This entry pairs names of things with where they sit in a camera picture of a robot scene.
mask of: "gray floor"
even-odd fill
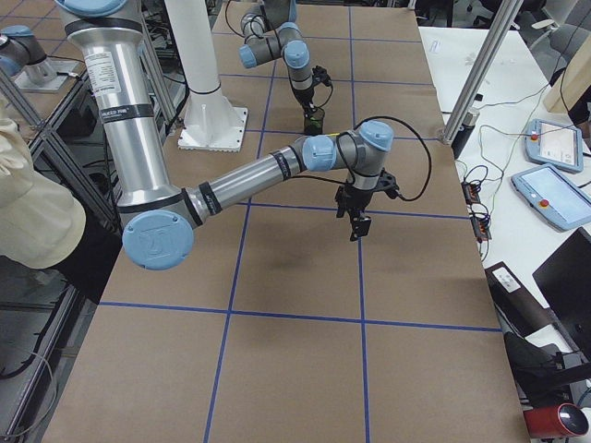
[[[455,28],[472,28],[474,26],[473,23],[476,16],[491,16],[490,12],[487,11],[487,9],[485,9],[484,7],[482,7],[480,2],[478,1],[473,2],[472,12],[468,12],[466,9],[468,7],[468,4],[470,3],[471,0],[456,1],[455,6],[453,8],[453,26]],[[431,26],[446,26],[445,11],[441,10],[439,11],[439,13],[437,11],[434,11],[434,13],[431,14],[431,16],[432,17],[429,18],[429,21],[426,22],[425,25],[431,25],[432,23]],[[536,21],[537,20],[530,13],[523,13],[520,17],[520,34],[528,45],[534,42],[537,39],[537,37],[542,35],[542,31],[534,30],[531,27],[531,25]],[[542,72],[548,79],[550,78],[554,70],[557,69],[557,62],[558,68],[563,67],[565,65],[564,60],[560,58],[560,53],[550,48],[548,38],[544,39],[540,44],[538,44],[532,51],[532,54],[536,58],[536,61],[540,66]]]

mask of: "blue joint cap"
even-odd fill
[[[296,22],[297,20],[297,5],[296,0],[292,0],[289,4],[289,21]]]
[[[299,32],[298,26],[293,21],[286,21],[283,25],[277,28],[277,32],[281,32],[282,30],[286,29],[297,30]]]
[[[25,25],[7,26],[0,30],[7,37],[32,37],[33,31]]]
[[[97,18],[114,14],[127,0],[55,0],[58,6],[75,16]]]
[[[377,150],[389,152],[392,148],[394,131],[383,122],[369,120],[361,125],[359,135]]]
[[[240,49],[238,49],[238,54],[240,55],[240,60],[242,60],[242,66],[244,66],[246,69],[257,66],[257,58],[252,52],[252,49],[250,49],[250,46],[247,44],[240,46]]]
[[[170,269],[193,247],[191,225],[170,210],[149,210],[134,217],[123,231],[123,248],[145,269]]]
[[[2,69],[7,76],[13,77],[20,72],[22,66],[17,64],[14,60],[0,55],[0,69]]]
[[[283,49],[283,58],[292,69],[301,69],[310,62],[310,52],[301,40],[291,40]]]
[[[309,171],[325,172],[336,163],[336,148],[328,136],[314,136],[306,138],[302,148],[304,164]]]

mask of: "white table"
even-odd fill
[[[442,28],[421,28],[420,32],[429,69],[437,88],[440,108],[446,114],[452,110],[487,32]],[[547,84],[546,78],[518,32],[510,31],[479,91],[484,95],[484,100],[482,103],[476,103],[476,107],[498,102],[518,102],[542,89],[545,84]],[[548,92],[549,87],[543,91],[543,94]],[[497,178],[500,172],[484,161],[480,155],[478,130],[481,126],[494,126],[506,133],[522,133],[525,125],[532,118],[571,123],[566,114],[550,114],[541,102],[537,106],[538,100],[539,94],[518,104],[483,108],[477,127],[466,144],[460,160],[468,168],[486,164],[490,170],[488,177]],[[484,184],[480,193],[483,203],[492,210],[490,229],[492,241],[488,244],[489,252],[483,265],[487,268],[504,261],[538,302],[548,307],[532,274],[572,231],[562,233],[550,227],[525,204],[511,186],[510,177],[513,174],[536,166],[525,157],[523,138],[505,136],[489,128],[482,128],[481,134],[483,152],[488,159],[500,167],[507,164],[510,159],[494,202],[493,194],[498,182]],[[585,158],[585,170],[582,173],[566,173],[566,175],[576,184],[591,180],[590,160]],[[464,168],[459,166],[458,171],[462,177]],[[477,171],[470,178],[481,178],[482,173],[482,170]],[[589,231],[591,223],[585,228]],[[549,340],[560,341],[560,338],[550,334]],[[564,348],[562,342],[557,344]]]

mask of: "white cable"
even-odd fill
[[[57,389],[57,381],[54,380],[54,373],[52,371],[52,367],[49,365],[49,362],[47,361],[47,359],[45,357],[43,357],[42,355],[35,353],[33,351],[28,351],[26,349],[22,349],[22,348],[18,347],[17,345],[15,345],[14,343],[10,343],[8,341],[4,341],[4,342],[0,341],[0,345],[3,345],[3,344],[5,346],[10,347],[10,348],[16,349],[17,351],[21,351],[23,353],[29,353],[31,355],[34,355],[37,358],[40,358],[43,361],[43,364],[47,367],[47,373],[49,374],[50,384],[54,385],[54,397],[52,398],[51,402],[49,403],[49,406],[47,407],[47,410],[42,414],[42,416],[39,417],[39,419],[37,419],[36,422],[34,422],[31,426],[29,426],[24,431],[20,431],[17,434],[0,434],[0,438],[8,440],[10,438],[18,438],[18,437],[24,436],[25,434],[27,434],[28,432],[30,432],[31,430],[33,430],[34,428],[39,426],[43,420],[45,420],[47,415],[49,415],[51,410],[54,408],[54,404],[57,401],[58,389]]]

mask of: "black chair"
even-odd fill
[[[492,20],[495,19],[497,12],[499,12],[499,8],[501,7],[502,0],[481,0],[480,3],[482,4],[483,7],[485,7],[490,12],[492,12],[492,17],[487,18],[487,17],[483,17],[483,16],[477,16],[476,19],[474,20],[474,26],[476,27],[476,26],[479,26],[481,23],[483,23],[489,27],[490,24],[492,23]],[[536,11],[539,11],[545,5],[546,5],[546,0],[524,0],[524,3],[519,8],[519,12],[520,13],[525,12],[525,11],[536,12]]]

